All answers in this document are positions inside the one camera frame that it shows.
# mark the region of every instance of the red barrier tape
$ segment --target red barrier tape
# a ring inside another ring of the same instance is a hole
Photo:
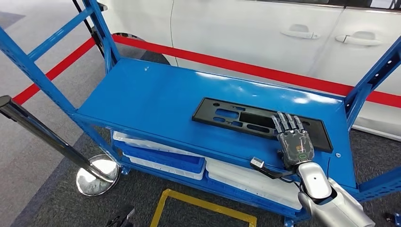
[[[60,75],[66,68],[72,65],[78,58],[84,55],[86,52],[90,50],[95,45],[95,41],[93,38],[89,38],[86,42],[84,42],[80,47],[74,50],[70,55],[68,55],[64,60],[58,63],[54,68],[52,68],[49,72],[46,73],[46,77],[49,80],[53,80],[58,75]],[[23,92],[19,93],[17,96],[13,98],[14,102],[22,105],[28,99],[30,99],[34,94],[36,94],[40,89],[36,86],[36,84],[32,84]]]
[[[330,92],[333,94],[346,96],[348,92],[353,88],[352,86],[339,84],[335,82],[329,82],[326,80],[310,78],[306,76],[300,76],[293,73],[282,72],[278,70],[272,70],[260,66],[250,65],[238,61],[232,61],[228,59],[213,57],[201,53],[195,53],[191,51],[180,50],[168,46],[162,46],[158,44],[148,43],[141,40],[130,39],[127,37],[122,37],[118,35],[113,35],[113,39],[121,44],[134,46],[137,48],[145,49],[152,52],[162,53],[171,55],[177,58],[182,58],[190,61],[195,61],[211,66],[216,66],[224,68],[227,70],[233,70],[237,72],[242,72],[262,78],[272,79],[284,83],[289,83],[301,87],[307,87],[311,89],[316,89],[320,91]],[[58,75],[60,75],[64,70],[66,70],[70,65],[72,65],[78,58],[89,51],[95,45],[95,41],[89,38],[80,47],[78,47],[74,52],[72,52],[68,57],[58,63],[53,69],[46,73],[47,78],[53,80]],[[18,104],[23,104],[30,97],[36,94],[39,88],[32,84],[23,92],[18,94],[13,98],[13,100]],[[368,101],[379,103],[383,105],[389,105],[401,108],[401,96],[387,94],[384,92],[374,91],[367,98]]]
[[[201,53],[180,50],[168,46],[148,43],[137,39],[130,39],[119,35],[113,35],[113,39],[117,43],[134,46],[148,51],[167,54],[177,58],[182,58],[211,66],[216,66],[227,70],[242,72],[262,78],[273,79],[276,81],[289,83],[301,87],[307,87],[320,91],[330,92],[341,96],[346,96],[348,92],[350,92],[350,90],[353,88],[352,86],[349,85],[339,84],[335,82],[330,82],[306,76],[300,76],[297,74],[282,72],[278,70],[272,70],[256,65],[250,65],[238,61],[213,57]],[[397,95],[374,91],[369,95],[367,100],[370,102],[401,108],[401,96]]]

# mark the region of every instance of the blue metal cart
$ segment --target blue metal cart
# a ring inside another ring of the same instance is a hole
[[[154,62],[122,58],[95,0],[84,0],[85,9],[25,54],[0,28],[0,49],[62,109],[99,147],[128,174],[131,168],[179,182],[206,192],[258,206],[286,217],[285,226],[308,219],[304,210],[236,193],[229,186],[211,184],[207,173],[193,180],[131,163],[92,128],[92,125],[134,135],[171,147],[248,167],[258,157],[273,170],[283,171],[277,141],[194,122],[191,116],[204,97],[271,109],[324,122],[333,152],[316,151],[314,162],[358,201],[368,201],[401,191],[401,167],[368,182],[354,175],[349,130],[367,96],[401,63],[401,37],[380,58],[346,97],[297,88],[214,75]],[[37,67],[35,61],[87,17],[93,20],[104,47],[105,78],[78,109]]]

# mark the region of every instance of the black pole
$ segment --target black pole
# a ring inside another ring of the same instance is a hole
[[[107,174],[104,174],[95,166],[91,165],[89,160],[87,160],[82,154],[80,154],[71,145],[50,130],[30,112],[15,103],[10,96],[0,97],[0,113],[17,122],[35,136],[41,138],[66,158],[71,160],[79,167],[85,169],[93,176],[110,183],[114,182],[114,179]]]
[[[78,13],[82,12],[81,6],[79,6],[77,0],[72,0],[72,2],[74,3],[75,8],[78,10]],[[87,29],[90,33],[90,36],[92,36],[92,38],[94,39],[96,46],[99,49],[100,53],[102,54],[103,57],[105,57],[105,53],[103,53],[103,49],[102,49],[102,43],[99,39],[99,35],[97,34],[96,31],[92,30],[92,28],[90,27],[90,25],[86,19],[84,20],[84,24],[87,27]]]

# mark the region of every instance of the black plastic panel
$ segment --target black plastic panel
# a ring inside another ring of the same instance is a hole
[[[192,120],[276,140],[274,122],[271,119],[275,113],[274,110],[204,98]],[[317,119],[298,117],[308,131],[314,148],[331,153],[333,146],[324,123]]]

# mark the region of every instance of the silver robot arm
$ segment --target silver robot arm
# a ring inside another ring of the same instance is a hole
[[[333,179],[327,179],[318,164],[300,164],[297,174],[302,180],[298,199],[314,219],[327,227],[375,226],[362,205]]]
[[[299,118],[277,112],[272,119],[284,166],[301,178],[298,199],[311,216],[327,227],[374,227],[361,204],[312,162],[314,148]]]

